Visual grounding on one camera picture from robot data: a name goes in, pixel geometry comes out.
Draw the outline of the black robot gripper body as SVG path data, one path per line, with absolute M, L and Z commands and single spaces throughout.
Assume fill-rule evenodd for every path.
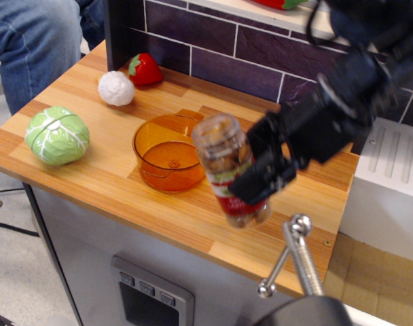
M 248 132 L 257 173 L 289 173 L 311 160 L 324 163 L 359 132 L 346 106 L 324 91 L 315 91 L 296 105 L 283 103 L 269 111 Z

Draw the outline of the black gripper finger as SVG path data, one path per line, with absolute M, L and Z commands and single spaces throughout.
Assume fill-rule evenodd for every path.
M 296 177 L 295 162 L 271 151 L 256 157 L 255 163 L 228 187 L 244 203 L 255 205 L 281 191 Z

